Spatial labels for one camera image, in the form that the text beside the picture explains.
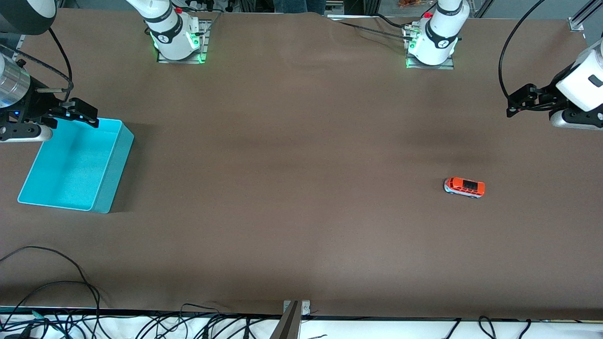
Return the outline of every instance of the white robotic arm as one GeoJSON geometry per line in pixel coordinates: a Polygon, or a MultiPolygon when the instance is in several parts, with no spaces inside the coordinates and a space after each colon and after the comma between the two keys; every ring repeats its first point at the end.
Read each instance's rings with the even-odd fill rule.
{"type": "Polygon", "coordinates": [[[415,25],[418,34],[408,52],[426,65],[440,65],[454,53],[458,33],[469,17],[467,0],[439,0],[433,17],[424,17],[415,25]]]}
{"type": "Polygon", "coordinates": [[[507,117],[523,110],[550,110],[556,127],[603,130],[603,39],[542,88],[527,84],[510,95],[507,117]]]}
{"type": "Polygon", "coordinates": [[[176,8],[170,0],[126,0],[145,19],[155,47],[170,60],[182,60],[200,48],[199,19],[176,8]]]}
{"type": "MultiPolygon", "coordinates": [[[[0,1],[0,32],[15,34],[42,34],[54,22],[54,0],[0,1]]],[[[9,46],[5,48],[18,52],[9,46]]],[[[30,55],[19,52],[41,65],[60,72],[30,55]]],[[[0,55],[0,142],[46,141],[57,127],[56,118],[76,120],[98,127],[97,109],[78,98],[60,100],[54,93],[68,89],[49,89],[29,75],[25,62],[0,55]]]]}

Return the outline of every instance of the cable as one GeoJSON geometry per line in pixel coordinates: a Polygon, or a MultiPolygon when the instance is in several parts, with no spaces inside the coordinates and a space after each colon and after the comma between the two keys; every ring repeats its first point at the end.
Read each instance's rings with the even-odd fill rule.
{"type": "Polygon", "coordinates": [[[202,317],[202,316],[204,316],[204,315],[208,315],[208,314],[209,314],[209,313],[201,313],[201,314],[199,314],[199,315],[195,315],[195,316],[190,317],[190,318],[188,318],[188,319],[186,319],[186,320],[183,320],[182,322],[179,322],[179,323],[177,323],[176,325],[172,326],[172,327],[171,327],[171,328],[170,328],[170,329],[169,329],[167,332],[165,332],[165,333],[164,333],[164,334],[162,334],[162,335],[159,335],[159,336],[158,336],[158,337],[156,337],[155,339],[162,339],[162,338],[165,338],[166,334],[167,334],[167,333],[169,333],[169,332],[171,332],[171,330],[172,330],[172,329],[178,328],[178,326],[180,326],[181,324],[184,324],[184,323],[189,322],[189,321],[191,321],[191,320],[193,320],[193,319],[200,318],[200,317],[202,317]]]}
{"type": "Polygon", "coordinates": [[[228,325],[224,326],[221,330],[218,331],[218,333],[216,333],[216,335],[212,336],[212,339],[216,339],[220,335],[220,333],[224,332],[225,329],[231,327],[232,325],[234,325],[236,322],[238,322],[239,320],[241,320],[243,318],[245,318],[245,317],[238,317],[238,318],[235,319],[235,321],[233,321],[233,322],[229,323],[228,325]]]}
{"type": "Polygon", "coordinates": [[[507,92],[507,88],[505,87],[505,83],[502,79],[502,61],[505,58],[505,53],[507,51],[507,47],[509,46],[509,43],[511,42],[511,39],[515,35],[515,32],[517,32],[519,27],[522,25],[522,23],[526,20],[526,18],[530,14],[532,14],[532,12],[536,8],[538,8],[538,6],[540,6],[540,4],[542,4],[545,1],[546,0],[539,0],[538,2],[536,2],[536,4],[534,4],[532,6],[532,8],[529,9],[529,11],[526,14],[523,15],[523,17],[518,21],[517,25],[515,25],[515,27],[511,31],[511,34],[509,34],[509,37],[507,37],[507,41],[505,41],[505,45],[502,47],[502,51],[500,52],[500,59],[498,60],[498,82],[500,84],[500,89],[502,89],[502,93],[505,95],[505,98],[507,98],[509,103],[511,103],[513,105],[513,107],[516,107],[517,110],[530,110],[533,112],[545,112],[545,111],[551,110],[549,108],[522,107],[522,105],[516,103],[514,100],[511,99],[511,97],[509,96],[509,93],[507,92]]]}
{"type": "MultiPolygon", "coordinates": [[[[63,46],[61,46],[61,43],[58,41],[57,35],[54,34],[54,31],[52,30],[52,28],[48,28],[48,32],[50,33],[50,35],[52,35],[52,39],[54,40],[54,43],[57,44],[58,50],[63,55],[63,59],[65,59],[65,64],[67,65],[67,76],[69,77],[69,79],[71,81],[73,81],[74,78],[73,78],[73,72],[71,71],[71,64],[69,62],[69,58],[67,58],[67,54],[65,53],[63,46]]],[[[71,94],[71,91],[70,90],[67,91],[67,93],[65,94],[65,99],[63,101],[67,102],[70,94],[71,94]]]]}
{"type": "Polygon", "coordinates": [[[461,320],[462,320],[461,318],[456,318],[456,323],[452,326],[452,328],[450,329],[450,332],[448,332],[448,335],[445,336],[444,339],[450,339],[450,337],[452,337],[454,330],[456,330],[458,325],[461,323],[461,320]]]}
{"type": "Polygon", "coordinates": [[[265,320],[269,320],[269,319],[275,319],[275,318],[279,318],[279,317],[280,317],[279,315],[274,315],[274,316],[272,316],[272,317],[268,317],[268,318],[264,318],[264,319],[256,320],[256,321],[255,321],[255,322],[253,322],[253,323],[249,323],[249,325],[245,325],[245,326],[243,326],[243,327],[239,328],[238,330],[236,330],[234,333],[232,333],[232,334],[231,334],[231,335],[230,335],[228,338],[226,338],[226,339],[232,339],[232,338],[233,338],[233,337],[234,337],[234,336],[235,336],[237,333],[239,333],[239,332],[243,331],[245,328],[247,328],[247,327],[249,327],[249,326],[251,326],[251,325],[253,325],[253,324],[257,324],[257,323],[263,322],[263,321],[265,321],[265,320]]]}
{"type": "Polygon", "coordinates": [[[82,281],[72,281],[72,280],[61,280],[61,281],[55,281],[55,282],[51,282],[45,285],[42,285],[41,287],[38,287],[37,289],[35,289],[34,291],[30,292],[27,296],[25,296],[25,298],[23,298],[19,304],[17,304],[17,306],[15,306],[14,310],[10,313],[10,315],[8,316],[6,323],[8,323],[8,321],[10,320],[10,318],[13,316],[13,314],[17,311],[17,309],[19,308],[19,306],[21,306],[21,304],[25,303],[27,301],[27,299],[29,299],[33,294],[35,294],[36,292],[48,287],[48,286],[52,286],[52,285],[58,285],[58,284],[80,284],[80,285],[85,285],[86,287],[88,287],[88,290],[90,290],[90,293],[92,293],[92,297],[94,298],[95,301],[95,306],[96,306],[96,322],[94,324],[94,330],[92,331],[92,339],[94,339],[96,337],[96,327],[99,325],[99,319],[100,319],[100,311],[101,311],[101,293],[98,291],[98,289],[90,284],[88,282],[88,280],[86,279],[83,270],[81,269],[80,265],[75,262],[73,259],[71,259],[70,257],[66,256],[65,254],[61,253],[60,251],[57,250],[53,250],[53,249],[49,249],[47,247],[42,247],[42,246],[23,246],[17,250],[12,251],[11,253],[5,255],[3,258],[0,259],[0,264],[3,263],[5,260],[7,260],[8,258],[12,257],[13,255],[27,250],[27,249],[36,249],[36,250],[43,250],[43,251],[47,251],[47,252],[51,252],[51,253],[55,253],[56,255],[59,255],[63,258],[65,258],[67,261],[69,261],[73,266],[75,266],[75,268],[77,269],[78,273],[80,274],[80,277],[82,279],[82,281]]]}
{"type": "Polygon", "coordinates": [[[527,319],[526,322],[528,323],[526,325],[526,327],[523,329],[523,331],[519,334],[519,337],[517,337],[517,339],[522,339],[523,335],[526,334],[526,332],[528,331],[529,327],[532,325],[532,320],[531,319],[527,319]]]}
{"type": "Polygon", "coordinates": [[[9,51],[11,51],[11,52],[13,52],[13,53],[20,54],[20,55],[22,55],[22,56],[24,56],[24,57],[26,57],[26,58],[30,59],[31,61],[33,61],[33,62],[37,63],[38,65],[40,65],[40,66],[42,66],[42,67],[44,67],[44,68],[46,68],[46,69],[49,69],[49,70],[51,70],[52,72],[54,72],[54,73],[58,74],[59,76],[61,76],[61,78],[65,79],[65,81],[67,81],[67,82],[69,83],[69,86],[68,86],[67,88],[63,88],[63,89],[61,89],[61,91],[62,91],[63,93],[70,92],[70,91],[71,91],[71,90],[74,88],[74,84],[73,84],[73,82],[71,81],[71,79],[69,79],[69,77],[68,77],[67,75],[63,74],[63,73],[62,73],[61,71],[59,71],[58,69],[56,69],[56,68],[54,68],[54,67],[50,66],[49,64],[47,64],[47,63],[45,63],[45,62],[43,62],[43,61],[40,61],[40,60],[38,60],[38,59],[36,59],[36,58],[32,57],[31,55],[29,55],[29,54],[27,54],[27,53],[25,53],[25,52],[22,52],[22,51],[20,51],[20,50],[18,50],[18,49],[14,49],[14,48],[12,48],[12,47],[10,47],[10,46],[4,45],[4,44],[3,44],[3,43],[1,43],[1,42],[0,42],[0,46],[1,46],[1,47],[6,48],[7,50],[9,50],[9,51]]]}
{"type": "MultiPolygon", "coordinates": [[[[434,4],[433,4],[433,5],[431,5],[431,7],[427,8],[427,10],[426,10],[426,11],[424,11],[424,12],[423,12],[423,14],[421,14],[421,17],[425,17],[425,14],[429,13],[429,12],[430,12],[432,9],[434,9],[434,7],[435,7],[437,4],[438,4],[438,2],[437,2],[437,1],[435,1],[435,2],[434,2],[434,4]]],[[[411,22],[407,22],[407,23],[405,23],[405,24],[404,24],[404,25],[402,25],[402,26],[411,25],[411,24],[412,24],[412,21],[411,21],[411,22]]]]}
{"type": "Polygon", "coordinates": [[[179,314],[180,314],[179,312],[167,313],[167,314],[163,315],[164,319],[161,319],[161,320],[158,320],[160,317],[151,318],[151,320],[140,329],[140,331],[138,332],[138,334],[136,334],[134,339],[143,339],[147,335],[147,333],[149,333],[153,329],[153,327],[158,326],[161,321],[167,319],[168,317],[172,317],[172,316],[179,315],[179,314]],[[154,326],[151,326],[144,334],[142,334],[142,331],[144,331],[145,328],[147,328],[147,326],[152,324],[152,322],[156,322],[156,324],[154,326]]]}
{"type": "Polygon", "coordinates": [[[390,24],[391,26],[397,27],[397,28],[404,28],[404,25],[399,25],[391,20],[389,20],[387,17],[385,17],[382,14],[379,13],[375,13],[375,14],[368,14],[368,16],[377,16],[380,17],[381,19],[383,19],[385,22],[387,22],[388,24],[390,24]]]}
{"type": "Polygon", "coordinates": [[[223,319],[224,319],[224,317],[219,314],[216,314],[215,316],[211,317],[209,319],[209,321],[207,322],[207,324],[205,324],[205,326],[203,326],[203,328],[201,328],[201,330],[199,332],[197,332],[197,334],[193,337],[193,339],[198,339],[198,338],[209,339],[209,337],[210,337],[209,328],[211,327],[212,331],[213,331],[213,326],[218,324],[223,319]]]}
{"type": "Polygon", "coordinates": [[[193,303],[184,303],[184,304],[182,304],[182,306],[180,307],[180,314],[182,314],[182,310],[184,309],[185,306],[192,306],[192,307],[196,307],[196,308],[200,308],[200,309],[209,309],[209,310],[216,311],[216,313],[218,313],[218,314],[221,314],[220,311],[217,308],[207,307],[207,306],[201,306],[201,305],[195,305],[193,303]]]}
{"type": "Polygon", "coordinates": [[[365,31],[374,32],[374,33],[378,33],[378,34],[383,34],[385,36],[397,37],[397,38],[400,38],[400,39],[403,39],[403,40],[412,40],[411,37],[400,36],[400,35],[397,35],[397,34],[391,34],[391,33],[383,32],[383,31],[379,31],[379,30],[374,30],[374,29],[368,28],[368,27],[358,26],[358,25],[354,25],[354,24],[348,24],[347,22],[341,22],[341,21],[339,21],[339,23],[347,25],[347,26],[355,27],[355,28],[360,28],[361,30],[365,30],[365,31]]]}
{"type": "Polygon", "coordinates": [[[478,319],[478,325],[479,325],[479,328],[482,330],[482,332],[486,333],[486,335],[488,337],[490,337],[490,339],[496,339],[496,332],[494,331],[494,325],[492,325],[492,320],[490,320],[490,318],[486,317],[485,315],[481,315],[478,319]],[[488,322],[488,324],[490,324],[490,329],[492,330],[492,334],[488,333],[482,326],[482,321],[484,321],[484,320],[486,320],[488,322]]]}

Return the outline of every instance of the teal plastic bin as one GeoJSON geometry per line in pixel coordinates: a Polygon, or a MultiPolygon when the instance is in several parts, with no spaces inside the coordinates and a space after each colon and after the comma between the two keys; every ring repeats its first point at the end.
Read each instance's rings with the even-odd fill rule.
{"type": "Polygon", "coordinates": [[[23,204],[109,213],[134,135],[120,120],[98,128],[58,119],[40,147],[18,201],[23,204]]]}

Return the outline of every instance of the brown table surface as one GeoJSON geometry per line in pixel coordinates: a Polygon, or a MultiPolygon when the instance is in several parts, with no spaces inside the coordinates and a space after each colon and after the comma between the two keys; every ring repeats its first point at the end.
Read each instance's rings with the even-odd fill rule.
{"type": "MultiPolygon", "coordinates": [[[[426,71],[396,39],[316,14],[225,14],[207,63],[182,66],[155,62],[135,12],[60,11],[73,94],[136,140],[107,215],[17,203],[39,144],[0,145],[2,252],[65,252],[110,308],[601,318],[603,134],[505,117],[496,71],[515,23],[469,20],[456,69],[426,71]],[[449,176],[485,197],[445,194],[449,176]]],[[[544,86],[585,46],[564,21],[527,21],[509,90],[544,86]]],[[[48,33],[24,51],[64,69],[48,33]]],[[[60,258],[21,254],[0,303],[66,278],[60,258]]],[[[93,303],[71,286],[29,305],[93,303]]]]}

